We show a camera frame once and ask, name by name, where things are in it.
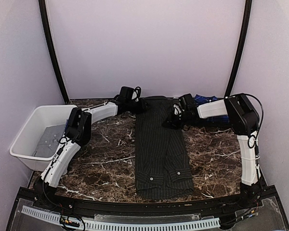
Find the black pinstriped long sleeve shirt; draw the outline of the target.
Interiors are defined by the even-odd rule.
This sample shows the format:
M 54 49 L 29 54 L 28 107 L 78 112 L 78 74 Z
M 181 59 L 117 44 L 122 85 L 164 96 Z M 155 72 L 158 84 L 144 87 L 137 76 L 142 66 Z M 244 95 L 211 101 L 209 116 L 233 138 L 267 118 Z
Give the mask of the black pinstriped long sleeve shirt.
M 173 100 L 147 97 L 148 109 L 136 116 L 135 187 L 145 199 L 163 200 L 192 194 L 194 182 L 181 130 L 163 127 Z

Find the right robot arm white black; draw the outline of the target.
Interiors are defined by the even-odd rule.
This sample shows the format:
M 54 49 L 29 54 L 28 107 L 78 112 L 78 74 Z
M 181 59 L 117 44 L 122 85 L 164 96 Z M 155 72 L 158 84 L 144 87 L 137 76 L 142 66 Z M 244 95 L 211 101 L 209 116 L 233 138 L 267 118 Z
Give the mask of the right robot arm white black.
M 252 97 L 240 93 L 199 105 L 191 94 L 186 94 L 178 99 L 178 103 L 172 105 L 171 113 L 162 125 L 170 129 L 182 129 L 185 125 L 191 126 L 210 117 L 227 116 L 239 142 L 242 163 L 241 182 L 253 186 L 261 177 L 258 133 L 263 116 L 259 116 L 248 99 L 249 96 Z

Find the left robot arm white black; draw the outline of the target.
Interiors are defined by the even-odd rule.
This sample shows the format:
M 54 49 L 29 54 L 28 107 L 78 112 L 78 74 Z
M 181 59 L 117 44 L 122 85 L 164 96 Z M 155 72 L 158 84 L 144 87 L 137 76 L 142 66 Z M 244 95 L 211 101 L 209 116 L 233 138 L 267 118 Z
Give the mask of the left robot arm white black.
M 92 124 L 125 112 L 140 114 L 146 109 L 147 104 L 142 98 L 127 101 L 111 100 L 90 108 L 73 108 L 64 134 L 59 140 L 59 146 L 51 162 L 41 174 L 39 184 L 51 188 L 58 186 L 61 176 L 74 155 L 91 140 Z

